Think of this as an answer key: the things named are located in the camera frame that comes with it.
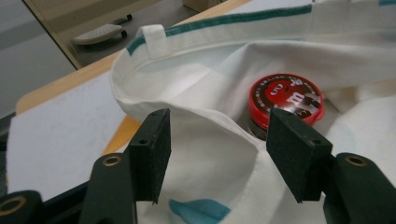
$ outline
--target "fabric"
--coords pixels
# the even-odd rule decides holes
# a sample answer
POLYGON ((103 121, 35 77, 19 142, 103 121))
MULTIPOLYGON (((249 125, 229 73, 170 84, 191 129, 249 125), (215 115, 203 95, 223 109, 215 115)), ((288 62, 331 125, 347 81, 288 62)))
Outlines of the fabric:
POLYGON ((390 145, 394 129, 382 127, 394 117, 394 92, 380 92, 377 96, 388 96, 381 100, 360 88, 381 89, 396 80, 395 12, 393 4, 360 0, 223 16, 163 30, 166 40, 161 35, 159 43, 166 50, 160 55, 150 49, 155 38, 137 37, 114 63, 113 94, 138 120, 169 107, 173 149, 160 203, 140 203, 139 221, 183 223, 171 212, 170 200, 210 199, 231 209, 220 223, 326 223, 322 202, 297 204, 265 142, 248 134, 249 88, 276 73, 311 80, 344 109, 329 127, 333 153, 349 147, 373 156, 386 174, 395 173, 395 165, 369 147, 385 147, 389 158, 396 156, 390 145), (354 90, 362 97, 345 102, 354 90), (348 97, 337 97, 346 92, 348 97), (369 98, 371 103, 361 102, 369 98), (382 111, 365 110, 373 105, 382 111), (360 117, 362 110, 367 113, 360 117), (369 125, 361 125, 367 119, 369 125), (385 144, 356 144, 368 144, 371 128, 385 144), (346 134, 353 136, 347 146, 346 134))

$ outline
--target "blue patch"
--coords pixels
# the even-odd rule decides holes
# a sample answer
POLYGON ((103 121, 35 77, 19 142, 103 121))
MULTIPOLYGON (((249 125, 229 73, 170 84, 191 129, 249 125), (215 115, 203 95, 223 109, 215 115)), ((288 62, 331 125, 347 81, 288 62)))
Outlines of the blue patch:
POLYGON ((180 203, 169 201, 172 212, 187 224, 216 224, 222 221, 231 209, 210 199, 180 203))
POLYGON ((380 6, 396 5, 396 0, 379 0, 380 6))

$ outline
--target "tote bag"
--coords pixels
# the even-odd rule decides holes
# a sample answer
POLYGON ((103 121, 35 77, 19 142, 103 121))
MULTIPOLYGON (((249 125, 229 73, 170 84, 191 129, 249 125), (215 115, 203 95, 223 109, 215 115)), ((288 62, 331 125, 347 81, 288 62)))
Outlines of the tote bag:
POLYGON ((173 151, 139 223, 326 222, 322 202, 297 204, 248 133, 249 89, 276 73, 315 83, 339 111, 323 133, 332 153, 370 158, 394 185, 395 21, 395 1, 356 0, 142 27, 113 65, 113 94, 140 121, 170 108, 173 151))

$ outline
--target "green stripe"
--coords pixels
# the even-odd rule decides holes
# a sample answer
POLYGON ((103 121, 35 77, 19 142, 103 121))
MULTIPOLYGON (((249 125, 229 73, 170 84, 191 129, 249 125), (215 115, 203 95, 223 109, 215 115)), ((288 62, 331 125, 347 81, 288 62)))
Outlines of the green stripe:
MULTIPOLYGON (((238 22, 250 22, 250 21, 262 21, 268 20, 276 17, 290 17, 296 15, 303 15, 311 13, 312 6, 306 5, 302 7, 286 7, 278 8, 272 10, 265 10, 252 13, 241 13, 241 14, 231 14, 224 15, 215 18, 205 19, 201 21, 193 21, 189 23, 184 23, 176 26, 172 26, 165 29, 166 36, 179 35, 189 31, 195 31, 207 27, 238 23, 238 22)), ((145 38, 141 35, 135 38, 126 48, 131 55, 137 47, 142 44, 146 44, 145 38)))

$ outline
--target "red lid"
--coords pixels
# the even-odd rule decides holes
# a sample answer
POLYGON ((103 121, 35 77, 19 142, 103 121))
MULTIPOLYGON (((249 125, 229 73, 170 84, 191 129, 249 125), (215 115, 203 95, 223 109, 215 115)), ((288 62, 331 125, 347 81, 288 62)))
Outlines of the red lid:
POLYGON ((292 74, 263 77, 251 87, 248 106, 250 116, 265 130, 272 107, 294 113, 309 125, 324 116, 323 96, 318 87, 292 74))

